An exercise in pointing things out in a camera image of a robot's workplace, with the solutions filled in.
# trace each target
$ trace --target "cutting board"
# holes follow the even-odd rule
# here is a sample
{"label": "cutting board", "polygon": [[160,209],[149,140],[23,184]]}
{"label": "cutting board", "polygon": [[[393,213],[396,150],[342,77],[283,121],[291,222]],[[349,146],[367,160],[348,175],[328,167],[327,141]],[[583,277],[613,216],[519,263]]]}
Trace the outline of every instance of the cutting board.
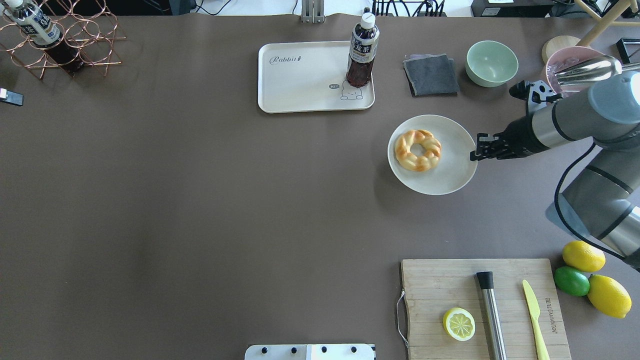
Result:
{"label": "cutting board", "polygon": [[[570,360],[560,303],[548,259],[405,259],[405,290],[409,360],[490,360],[488,326],[476,272],[493,272],[495,299],[509,360],[536,360],[536,345],[525,301],[526,279],[540,305],[540,329],[553,360]],[[443,328],[442,317],[452,307],[473,315],[476,334],[457,341]]]}

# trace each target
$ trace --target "yellow knife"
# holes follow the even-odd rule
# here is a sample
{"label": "yellow knife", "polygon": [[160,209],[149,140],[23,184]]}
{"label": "yellow knife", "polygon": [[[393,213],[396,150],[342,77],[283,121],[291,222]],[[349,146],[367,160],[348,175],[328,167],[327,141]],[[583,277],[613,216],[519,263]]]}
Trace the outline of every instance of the yellow knife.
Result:
{"label": "yellow knife", "polygon": [[526,280],[522,281],[522,287],[524,288],[524,295],[527,299],[527,306],[529,307],[529,315],[531,316],[531,325],[533,325],[533,334],[536,339],[536,351],[538,353],[538,360],[550,360],[549,353],[547,352],[547,346],[545,340],[542,338],[542,331],[540,331],[540,324],[538,324],[538,318],[540,317],[540,306],[538,305],[538,299],[533,292],[531,285]]}

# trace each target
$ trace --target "donut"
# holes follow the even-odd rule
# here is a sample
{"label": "donut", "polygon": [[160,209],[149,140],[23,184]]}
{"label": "donut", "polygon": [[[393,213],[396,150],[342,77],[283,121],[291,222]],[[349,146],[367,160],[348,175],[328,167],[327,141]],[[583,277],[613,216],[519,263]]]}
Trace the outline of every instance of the donut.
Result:
{"label": "donut", "polygon": [[[424,148],[422,156],[411,152],[415,143]],[[396,159],[407,170],[427,171],[438,165],[441,149],[442,145],[429,131],[409,130],[396,140]]]}

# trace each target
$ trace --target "cloth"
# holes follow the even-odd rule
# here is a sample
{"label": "cloth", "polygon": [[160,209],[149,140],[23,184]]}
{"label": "cloth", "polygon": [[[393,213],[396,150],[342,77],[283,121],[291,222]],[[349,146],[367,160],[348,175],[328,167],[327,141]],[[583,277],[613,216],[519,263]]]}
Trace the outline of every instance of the cloth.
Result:
{"label": "cloth", "polygon": [[453,59],[446,54],[410,55],[403,65],[414,96],[453,94],[460,90]]}

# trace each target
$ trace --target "soda bottle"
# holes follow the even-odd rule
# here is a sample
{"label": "soda bottle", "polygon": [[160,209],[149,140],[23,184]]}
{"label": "soda bottle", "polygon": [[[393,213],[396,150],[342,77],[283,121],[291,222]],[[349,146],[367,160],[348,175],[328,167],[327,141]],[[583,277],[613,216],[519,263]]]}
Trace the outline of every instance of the soda bottle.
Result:
{"label": "soda bottle", "polygon": [[351,86],[361,88],[370,82],[379,36],[376,16],[370,12],[362,14],[360,23],[351,32],[349,70],[347,70],[347,81]]}
{"label": "soda bottle", "polygon": [[31,0],[3,0],[3,4],[8,7],[4,14],[61,68],[73,74],[84,66],[79,50],[67,44],[58,25],[37,4]]}

